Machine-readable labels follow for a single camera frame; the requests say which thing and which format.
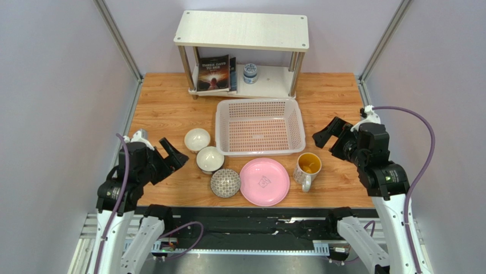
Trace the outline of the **patterned mug yellow interior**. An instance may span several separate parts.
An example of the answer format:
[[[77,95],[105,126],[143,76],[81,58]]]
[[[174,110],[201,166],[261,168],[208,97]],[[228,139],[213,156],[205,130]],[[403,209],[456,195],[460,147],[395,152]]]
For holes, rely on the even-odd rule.
[[[316,154],[303,153],[297,159],[297,164],[293,171],[293,179],[301,185],[303,192],[309,192],[311,184],[321,171],[321,168],[322,162]]]

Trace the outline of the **white bowl yellow rim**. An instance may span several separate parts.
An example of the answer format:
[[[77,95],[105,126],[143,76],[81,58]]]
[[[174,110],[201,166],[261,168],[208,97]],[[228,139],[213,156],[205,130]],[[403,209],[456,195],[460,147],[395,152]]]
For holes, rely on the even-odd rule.
[[[210,144],[210,134],[203,128],[189,130],[184,137],[184,144],[190,152],[197,154]]]

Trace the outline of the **white bowl black exterior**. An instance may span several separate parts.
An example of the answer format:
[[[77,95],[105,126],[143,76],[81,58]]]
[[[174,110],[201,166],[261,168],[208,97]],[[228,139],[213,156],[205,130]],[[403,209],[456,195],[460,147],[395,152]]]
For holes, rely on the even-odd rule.
[[[212,175],[223,168],[225,156],[216,147],[208,146],[197,153],[196,164],[204,174]]]

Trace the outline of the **brown patterned bowl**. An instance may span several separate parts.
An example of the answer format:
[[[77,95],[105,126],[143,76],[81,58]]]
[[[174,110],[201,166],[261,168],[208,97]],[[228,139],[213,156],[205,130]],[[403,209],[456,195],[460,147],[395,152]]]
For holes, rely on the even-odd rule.
[[[234,196],[241,187],[239,174],[232,169],[224,168],[216,171],[210,180],[212,192],[220,198]]]

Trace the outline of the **pink plastic plate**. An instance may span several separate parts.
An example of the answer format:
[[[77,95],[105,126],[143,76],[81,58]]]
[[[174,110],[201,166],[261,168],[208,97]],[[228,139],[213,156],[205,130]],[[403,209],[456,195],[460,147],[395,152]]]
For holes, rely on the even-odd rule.
[[[274,206],[286,198],[290,189],[289,174],[284,166],[269,158],[253,159],[240,171],[240,192],[250,203]]]

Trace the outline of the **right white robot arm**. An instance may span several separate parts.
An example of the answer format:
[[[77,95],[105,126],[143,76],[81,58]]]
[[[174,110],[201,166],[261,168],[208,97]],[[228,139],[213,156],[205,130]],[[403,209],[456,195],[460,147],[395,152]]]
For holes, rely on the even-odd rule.
[[[349,207],[329,213],[333,233],[344,238],[370,273],[431,273],[420,247],[406,204],[410,190],[404,168],[389,160],[389,134],[384,125],[366,122],[352,126],[335,117],[315,133],[315,145],[323,148],[331,136],[338,139],[329,150],[332,156],[357,167],[358,177],[372,198],[383,229],[387,250],[368,234]]]

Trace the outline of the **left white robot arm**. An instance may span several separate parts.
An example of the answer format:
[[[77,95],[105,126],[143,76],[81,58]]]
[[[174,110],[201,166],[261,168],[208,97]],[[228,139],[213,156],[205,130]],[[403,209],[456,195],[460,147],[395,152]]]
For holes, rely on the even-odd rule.
[[[146,130],[140,129],[131,138],[120,138],[119,162],[98,188],[97,232],[88,273],[139,273],[157,238],[166,225],[173,223],[171,208],[152,204],[145,211],[135,238],[125,246],[144,186],[162,182],[189,159],[166,138],[159,141],[168,154],[162,157],[147,136]]]

